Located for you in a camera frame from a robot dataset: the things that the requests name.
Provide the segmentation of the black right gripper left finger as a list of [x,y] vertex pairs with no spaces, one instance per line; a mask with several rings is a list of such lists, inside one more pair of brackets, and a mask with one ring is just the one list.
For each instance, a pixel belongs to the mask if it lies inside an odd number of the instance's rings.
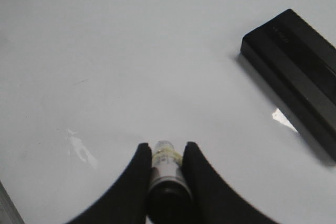
[[141,143],[115,183],[69,223],[146,223],[152,152]]

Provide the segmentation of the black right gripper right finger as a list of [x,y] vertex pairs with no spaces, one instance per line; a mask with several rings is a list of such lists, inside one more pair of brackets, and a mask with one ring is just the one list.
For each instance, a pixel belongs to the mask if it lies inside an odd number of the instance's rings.
[[194,142],[184,149],[182,171],[193,195],[197,223],[273,223],[221,178]]

